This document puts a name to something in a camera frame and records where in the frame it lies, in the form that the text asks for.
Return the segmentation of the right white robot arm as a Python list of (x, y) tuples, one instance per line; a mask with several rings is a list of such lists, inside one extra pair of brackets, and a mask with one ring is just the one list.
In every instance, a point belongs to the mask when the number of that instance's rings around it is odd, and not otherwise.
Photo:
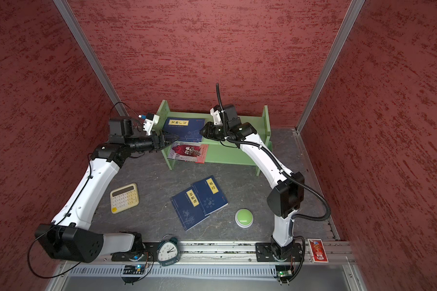
[(271, 250), (278, 261), (290, 256), (294, 248), (294, 220), (304, 199), (304, 182), (301, 173), (293, 173), (265, 146), (256, 129), (248, 122), (225, 129), (224, 125), (208, 122), (200, 130), (202, 137), (215, 141), (228, 141), (246, 153), (267, 179), (271, 192), (267, 203), (274, 214)]

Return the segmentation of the pink illustrated book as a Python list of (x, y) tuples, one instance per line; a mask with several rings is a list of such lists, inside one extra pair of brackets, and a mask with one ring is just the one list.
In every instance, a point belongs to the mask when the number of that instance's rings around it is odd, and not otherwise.
[(207, 144), (175, 142), (168, 153), (168, 159), (204, 164), (207, 151)]

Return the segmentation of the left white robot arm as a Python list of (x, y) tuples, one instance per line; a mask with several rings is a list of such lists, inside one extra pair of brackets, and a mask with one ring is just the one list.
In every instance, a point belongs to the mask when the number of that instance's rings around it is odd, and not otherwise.
[(124, 253), (132, 260), (145, 251), (136, 232), (97, 234), (91, 223), (110, 182), (132, 154), (158, 152), (177, 141), (177, 135), (162, 132), (142, 137), (109, 137), (96, 147), (88, 168), (71, 198), (50, 224), (38, 226), (35, 237), (51, 259), (91, 263), (96, 258)]

